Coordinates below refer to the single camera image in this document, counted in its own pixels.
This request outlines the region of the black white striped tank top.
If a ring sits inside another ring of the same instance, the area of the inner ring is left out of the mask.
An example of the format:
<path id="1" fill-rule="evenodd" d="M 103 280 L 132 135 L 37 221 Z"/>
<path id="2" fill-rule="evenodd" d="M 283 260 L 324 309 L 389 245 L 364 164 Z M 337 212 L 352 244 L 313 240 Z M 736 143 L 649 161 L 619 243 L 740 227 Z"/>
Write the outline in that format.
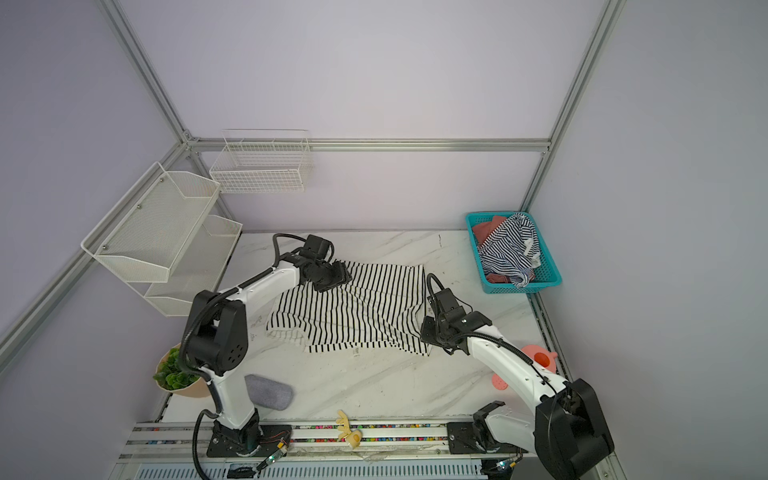
<path id="1" fill-rule="evenodd" d="M 427 356 L 420 339 L 426 313 L 422 265 L 347 261 L 351 280 L 326 292 L 309 285 L 284 292 L 265 325 L 274 339 L 308 353 L 349 349 L 396 349 Z"/>

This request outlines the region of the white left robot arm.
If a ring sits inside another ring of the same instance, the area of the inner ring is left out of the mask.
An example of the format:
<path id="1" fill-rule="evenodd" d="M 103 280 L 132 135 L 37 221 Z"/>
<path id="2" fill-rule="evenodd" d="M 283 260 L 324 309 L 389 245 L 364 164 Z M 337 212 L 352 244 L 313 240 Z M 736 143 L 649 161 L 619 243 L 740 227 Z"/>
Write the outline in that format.
<path id="1" fill-rule="evenodd" d="M 179 345 L 179 368 L 206 384 L 213 418 L 231 431 L 245 430 L 257 417 L 238 372 L 249 349 L 248 315 L 297 286 L 324 293 L 351 281 L 325 238 L 277 233 L 272 244 L 274 261 L 262 272 L 226 291 L 196 294 Z"/>

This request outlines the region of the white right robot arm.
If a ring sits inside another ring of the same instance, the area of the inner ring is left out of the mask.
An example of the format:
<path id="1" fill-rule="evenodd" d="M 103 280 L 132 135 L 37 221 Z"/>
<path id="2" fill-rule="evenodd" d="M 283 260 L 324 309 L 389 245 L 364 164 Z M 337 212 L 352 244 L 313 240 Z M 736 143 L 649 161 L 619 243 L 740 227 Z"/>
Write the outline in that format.
<path id="1" fill-rule="evenodd" d="M 579 479 L 615 451 L 598 396 L 582 379 L 549 371 L 510 343 L 479 311 L 468 312 L 452 291 L 427 296 L 432 310 L 421 326 L 423 342 L 461 352 L 488 367 L 527 408 L 517 413 L 500 400 L 478 409 L 471 422 L 448 428 L 453 451 L 535 454 L 555 479 Z"/>

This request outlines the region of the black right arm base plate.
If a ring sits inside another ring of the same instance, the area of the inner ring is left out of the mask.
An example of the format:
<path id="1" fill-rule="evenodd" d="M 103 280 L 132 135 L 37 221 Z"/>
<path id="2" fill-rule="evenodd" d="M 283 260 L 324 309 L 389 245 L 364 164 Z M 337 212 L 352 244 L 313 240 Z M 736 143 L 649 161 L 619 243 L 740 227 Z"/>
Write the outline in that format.
<path id="1" fill-rule="evenodd" d="M 493 401 L 477 410 L 470 421 L 448 422 L 446 425 L 449 451 L 458 454 L 527 453 L 512 443 L 497 440 L 491 433 L 487 419 L 491 413 L 499 413 L 503 401 Z"/>

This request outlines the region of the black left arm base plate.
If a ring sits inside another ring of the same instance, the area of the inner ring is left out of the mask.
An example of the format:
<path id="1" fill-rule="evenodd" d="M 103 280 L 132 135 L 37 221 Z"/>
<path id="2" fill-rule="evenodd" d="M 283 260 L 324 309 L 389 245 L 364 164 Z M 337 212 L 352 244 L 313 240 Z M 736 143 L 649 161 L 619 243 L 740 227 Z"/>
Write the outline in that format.
<path id="1" fill-rule="evenodd" d="M 278 444 L 288 444 L 293 428 L 287 424 L 259 424 L 233 430 L 215 422 L 206 456 L 208 458 L 266 458 L 278 450 Z"/>

